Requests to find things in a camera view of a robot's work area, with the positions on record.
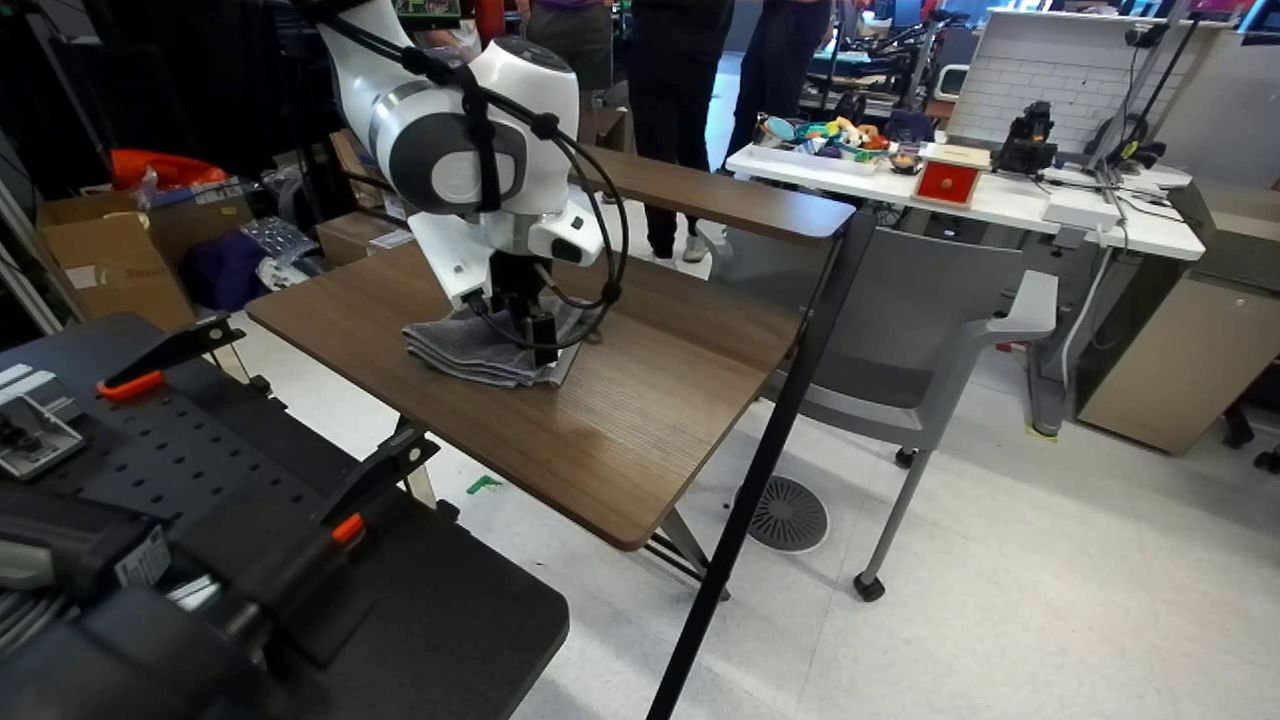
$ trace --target metal plate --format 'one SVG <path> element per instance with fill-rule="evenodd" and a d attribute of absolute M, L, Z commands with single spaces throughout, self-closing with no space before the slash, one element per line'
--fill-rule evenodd
<path fill-rule="evenodd" d="M 116 505 L 162 525 L 208 506 L 240 483 L 267 483 L 298 506 L 324 506 L 320 490 L 279 472 L 236 430 L 175 393 L 124 406 L 93 405 L 80 428 L 88 452 L 38 474 L 44 486 Z"/>
<path fill-rule="evenodd" d="M 804 553 L 828 535 L 828 506 L 795 480 L 773 474 L 747 526 L 775 553 Z"/>

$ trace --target orange object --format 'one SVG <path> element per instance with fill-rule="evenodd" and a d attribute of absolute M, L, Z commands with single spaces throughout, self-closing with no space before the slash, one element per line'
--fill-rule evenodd
<path fill-rule="evenodd" d="M 362 517 L 353 511 L 353 517 L 345 517 L 339 525 L 332 525 L 327 539 L 332 539 L 336 548 L 353 548 L 362 533 L 366 533 Z"/>
<path fill-rule="evenodd" d="M 476 0 L 476 27 L 481 35 L 509 35 L 509 5 L 502 0 Z"/>
<path fill-rule="evenodd" d="M 96 394 L 106 405 L 133 405 L 138 394 L 151 394 L 154 388 L 162 388 L 162 370 L 145 370 L 128 383 L 96 383 Z"/>
<path fill-rule="evenodd" d="M 197 155 L 172 155 L 172 152 L 146 152 L 146 147 L 112 147 L 112 182 L 116 186 L 208 186 L 223 182 L 229 172 L 215 165 L 202 165 Z"/>

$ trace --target cardboard box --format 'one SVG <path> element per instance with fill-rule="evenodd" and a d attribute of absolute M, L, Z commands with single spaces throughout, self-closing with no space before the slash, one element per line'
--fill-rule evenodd
<path fill-rule="evenodd" d="M 246 218 L 240 194 L 138 212 L 134 194 L 106 192 L 44 205 L 34 227 L 88 321 L 133 312 L 175 332 L 197 321 L 180 259 Z"/>
<path fill-rule="evenodd" d="M 362 217 L 362 212 L 324 218 L 324 224 L 314 224 L 314 235 L 320 235 L 324 259 L 332 267 L 357 264 L 361 257 L 370 257 L 370 251 L 411 242 L 406 227 Z"/>
<path fill-rule="evenodd" d="M 133 312 L 162 332 L 197 325 L 197 312 L 154 251 L 138 212 L 46 224 L 38 235 L 75 287 L 88 321 Z"/>

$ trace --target red handle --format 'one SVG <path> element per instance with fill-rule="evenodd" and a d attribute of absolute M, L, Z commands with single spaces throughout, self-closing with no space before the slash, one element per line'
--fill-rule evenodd
<path fill-rule="evenodd" d="M 133 405 L 146 393 L 162 388 L 162 370 L 134 376 L 128 383 L 96 383 L 96 394 L 106 405 Z"/>
<path fill-rule="evenodd" d="M 345 517 L 339 525 L 327 526 L 327 539 L 336 548 L 353 548 L 362 533 L 366 533 L 362 517 L 353 511 L 353 517 Z"/>
<path fill-rule="evenodd" d="M 509 5 L 502 0 L 476 0 L 476 27 L 481 35 L 509 35 Z"/>

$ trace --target chair wheel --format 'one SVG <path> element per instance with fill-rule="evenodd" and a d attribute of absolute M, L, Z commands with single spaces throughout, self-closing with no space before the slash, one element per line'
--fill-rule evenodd
<path fill-rule="evenodd" d="M 857 597 L 869 598 L 869 604 L 876 604 L 876 598 L 883 597 L 878 576 L 869 576 L 869 573 L 860 573 L 860 576 L 853 580 L 853 587 L 857 587 Z"/>
<path fill-rule="evenodd" d="M 897 455 L 890 455 L 890 458 L 897 458 L 897 466 L 913 466 L 913 463 L 915 463 L 915 455 L 918 455 L 918 452 L 913 452 L 913 449 L 897 449 Z"/>
<path fill-rule="evenodd" d="M 271 394 L 271 380 L 263 380 L 263 376 L 246 376 L 246 388 L 251 388 L 259 400 Z"/>
<path fill-rule="evenodd" d="M 1253 458 L 1253 466 L 1280 474 L 1280 449 L 1261 452 L 1261 455 Z"/>
<path fill-rule="evenodd" d="M 1227 449 L 1253 444 L 1253 428 L 1249 428 L 1249 424 L 1227 424 L 1225 444 L 1227 444 Z"/>

